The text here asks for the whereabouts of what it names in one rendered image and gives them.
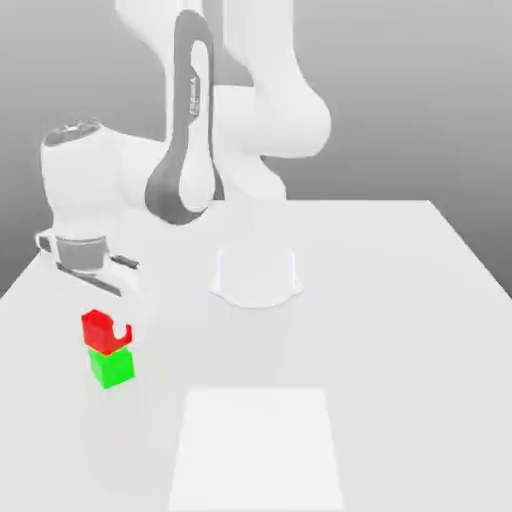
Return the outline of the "small red cube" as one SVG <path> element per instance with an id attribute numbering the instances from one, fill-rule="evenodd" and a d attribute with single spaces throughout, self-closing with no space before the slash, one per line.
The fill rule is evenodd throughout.
<path id="1" fill-rule="evenodd" d="M 114 321 L 106 313 L 93 309 L 81 317 L 84 343 L 105 356 L 132 342 L 132 326 L 127 324 L 123 336 L 114 333 Z"/>

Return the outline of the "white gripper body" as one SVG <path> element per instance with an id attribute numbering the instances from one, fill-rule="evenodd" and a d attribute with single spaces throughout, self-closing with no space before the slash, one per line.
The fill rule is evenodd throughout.
<path id="1" fill-rule="evenodd" d="M 134 316 L 138 309 L 138 270 L 112 260 L 97 272 L 79 272 L 55 263 L 59 292 L 83 311 L 101 310 L 112 317 Z"/>

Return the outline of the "small green cube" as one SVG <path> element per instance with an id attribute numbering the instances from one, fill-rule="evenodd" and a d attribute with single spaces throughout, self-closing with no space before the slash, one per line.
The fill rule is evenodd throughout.
<path id="1" fill-rule="evenodd" d="M 89 349 L 88 355 L 92 373 L 104 389 L 112 388 L 135 377 L 133 356 L 126 347 L 110 355 Z"/>

